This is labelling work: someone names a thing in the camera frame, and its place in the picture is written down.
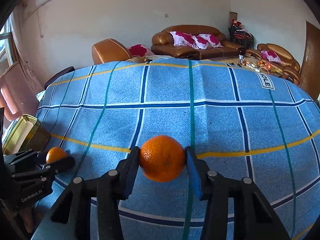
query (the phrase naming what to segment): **pillow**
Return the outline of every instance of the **pillow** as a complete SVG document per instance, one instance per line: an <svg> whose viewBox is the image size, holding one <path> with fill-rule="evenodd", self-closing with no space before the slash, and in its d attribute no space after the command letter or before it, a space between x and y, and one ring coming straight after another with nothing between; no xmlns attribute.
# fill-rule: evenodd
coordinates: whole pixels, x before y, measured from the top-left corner
<svg viewBox="0 0 320 240"><path fill-rule="evenodd" d="M278 63L282 63L281 59L279 58L279 56L272 50L262 50L261 51L262 57L264 59L267 59L271 62L278 62Z"/></svg>
<svg viewBox="0 0 320 240"><path fill-rule="evenodd" d="M191 36L191 38L195 41L196 46L199 49L210 49L212 48L209 41L205 40L204 38L200 37L199 35Z"/></svg>
<svg viewBox="0 0 320 240"><path fill-rule="evenodd" d="M132 47L127 48L127 50L131 53L133 57L144 57L154 55L154 53L143 44L134 45Z"/></svg>
<svg viewBox="0 0 320 240"><path fill-rule="evenodd" d="M191 34L183 32L170 32L174 39L174 46L189 46L198 49L195 41L192 39Z"/></svg>
<svg viewBox="0 0 320 240"><path fill-rule="evenodd" d="M199 36L207 40L213 48L223 47L218 38L212 34L199 34Z"/></svg>

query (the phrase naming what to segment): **mandarin orange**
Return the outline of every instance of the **mandarin orange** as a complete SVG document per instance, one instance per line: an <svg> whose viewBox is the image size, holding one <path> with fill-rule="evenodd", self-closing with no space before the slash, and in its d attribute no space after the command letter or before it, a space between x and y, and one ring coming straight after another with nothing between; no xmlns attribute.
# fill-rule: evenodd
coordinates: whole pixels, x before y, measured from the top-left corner
<svg viewBox="0 0 320 240"><path fill-rule="evenodd" d="M67 156L68 156L67 153L60 147L53 147L47 153L45 162L52 163Z"/></svg>
<svg viewBox="0 0 320 240"><path fill-rule="evenodd" d="M184 149L175 139L158 135L141 146L139 164L148 179L169 182L184 169Z"/></svg>

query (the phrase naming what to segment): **window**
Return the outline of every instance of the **window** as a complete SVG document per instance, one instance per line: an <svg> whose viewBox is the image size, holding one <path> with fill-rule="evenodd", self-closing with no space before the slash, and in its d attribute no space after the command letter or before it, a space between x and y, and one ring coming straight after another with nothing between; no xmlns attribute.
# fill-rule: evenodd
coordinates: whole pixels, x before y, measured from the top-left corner
<svg viewBox="0 0 320 240"><path fill-rule="evenodd" d="M0 31L0 75L18 60L9 20Z"/></svg>

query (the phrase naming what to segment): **gold box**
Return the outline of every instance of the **gold box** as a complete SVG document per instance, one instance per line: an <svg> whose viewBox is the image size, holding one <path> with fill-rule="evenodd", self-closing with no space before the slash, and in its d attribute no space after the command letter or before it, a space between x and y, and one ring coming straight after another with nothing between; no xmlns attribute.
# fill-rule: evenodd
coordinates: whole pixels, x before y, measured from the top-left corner
<svg viewBox="0 0 320 240"><path fill-rule="evenodd" d="M23 114L9 133L2 150L6 155L30 149L42 152L50 138L51 134L37 118L29 114Z"/></svg>

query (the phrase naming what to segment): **coffee table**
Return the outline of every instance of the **coffee table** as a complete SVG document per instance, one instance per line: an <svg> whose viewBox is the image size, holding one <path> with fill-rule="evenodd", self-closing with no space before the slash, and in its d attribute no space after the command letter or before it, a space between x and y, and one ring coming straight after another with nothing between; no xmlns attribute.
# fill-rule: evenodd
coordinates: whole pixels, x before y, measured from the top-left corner
<svg viewBox="0 0 320 240"><path fill-rule="evenodd" d="M223 63L227 63L227 64L230 64L230 65L231 65L231 63L233 63L235 66L237 66L237 64L238 64L238 58L236 58L236 57L218 57L218 58L209 58L209 60L210 61L216 61L216 62L223 62ZM258 59L254 58L254 57L250 57L250 60L252 62L258 62L259 61ZM242 66L243 69L247 69L247 70L255 72L255 70L253 70L252 68L248 68L248 67L246 67L244 65L241 65L241 66ZM281 76L281 74L279 74L277 72L269 71L269 73L268 73L268 71L266 71L264 69L260 69L260 72L264 73L264 74L268 74L268 75L274 76L274 77L280 77Z"/></svg>

